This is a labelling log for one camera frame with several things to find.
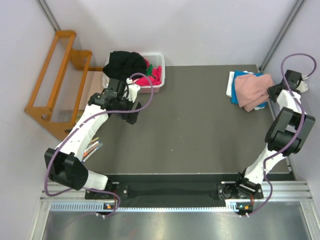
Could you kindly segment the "pink t shirt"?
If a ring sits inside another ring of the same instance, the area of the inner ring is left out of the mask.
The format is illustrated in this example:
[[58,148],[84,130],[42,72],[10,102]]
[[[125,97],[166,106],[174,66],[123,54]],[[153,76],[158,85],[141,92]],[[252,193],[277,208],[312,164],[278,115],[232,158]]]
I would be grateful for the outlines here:
[[245,74],[237,76],[234,85],[239,107],[250,112],[268,101],[268,89],[275,84],[270,74]]

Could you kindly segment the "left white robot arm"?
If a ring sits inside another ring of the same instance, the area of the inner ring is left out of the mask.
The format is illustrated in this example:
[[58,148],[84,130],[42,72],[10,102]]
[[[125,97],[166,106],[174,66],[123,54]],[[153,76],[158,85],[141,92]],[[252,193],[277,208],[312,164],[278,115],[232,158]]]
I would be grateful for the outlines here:
[[95,189],[102,198],[109,198],[114,191],[113,185],[108,183],[107,176],[87,170],[83,164],[84,153],[111,115],[131,125],[136,123],[143,108],[141,102],[135,102],[140,89],[132,78],[126,81],[111,78],[101,93],[94,93],[67,137],[56,148],[46,150],[44,183],[53,181],[68,190]]

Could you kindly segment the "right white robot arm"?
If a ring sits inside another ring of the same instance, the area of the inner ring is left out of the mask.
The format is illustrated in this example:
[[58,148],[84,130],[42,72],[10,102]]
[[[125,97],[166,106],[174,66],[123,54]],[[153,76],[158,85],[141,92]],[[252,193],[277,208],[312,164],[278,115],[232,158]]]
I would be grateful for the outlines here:
[[316,122],[315,117],[308,115],[302,107],[298,89],[302,81],[301,73],[287,70],[279,84],[268,88],[269,98],[278,104],[279,113],[266,133],[266,146],[262,153],[238,174],[233,185],[237,197],[261,198],[261,184],[267,179],[267,174],[280,161],[302,149]]

